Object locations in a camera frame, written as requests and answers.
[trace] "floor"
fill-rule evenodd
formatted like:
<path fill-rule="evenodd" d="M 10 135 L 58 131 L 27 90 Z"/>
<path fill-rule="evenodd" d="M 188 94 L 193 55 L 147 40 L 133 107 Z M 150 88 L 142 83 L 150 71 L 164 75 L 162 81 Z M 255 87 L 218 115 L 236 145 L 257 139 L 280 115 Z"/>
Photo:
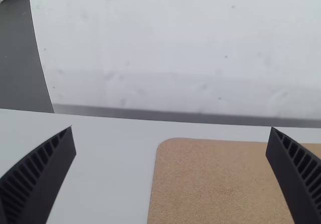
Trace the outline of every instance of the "floor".
<path fill-rule="evenodd" d="M 29 0 L 0 4 L 0 108 L 53 113 Z"/>

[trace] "cork board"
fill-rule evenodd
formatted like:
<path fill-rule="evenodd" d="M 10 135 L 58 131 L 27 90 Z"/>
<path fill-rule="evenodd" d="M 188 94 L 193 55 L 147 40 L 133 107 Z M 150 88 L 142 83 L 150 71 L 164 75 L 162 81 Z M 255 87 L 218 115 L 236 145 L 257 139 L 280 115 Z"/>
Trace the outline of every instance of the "cork board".
<path fill-rule="evenodd" d="M 266 145 L 193 139 L 160 144 L 148 224 L 293 224 Z M 321 156 L 321 145 L 304 146 Z"/>

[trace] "white wall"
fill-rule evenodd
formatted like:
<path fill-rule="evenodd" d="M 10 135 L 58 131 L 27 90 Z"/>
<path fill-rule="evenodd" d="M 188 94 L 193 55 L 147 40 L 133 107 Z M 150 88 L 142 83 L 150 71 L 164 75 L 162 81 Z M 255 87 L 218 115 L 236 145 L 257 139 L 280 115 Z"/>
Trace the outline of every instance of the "white wall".
<path fill-rule="evenodd" d="M 53 104 L 321 119 L 321 0 L 30 0 Z"/>

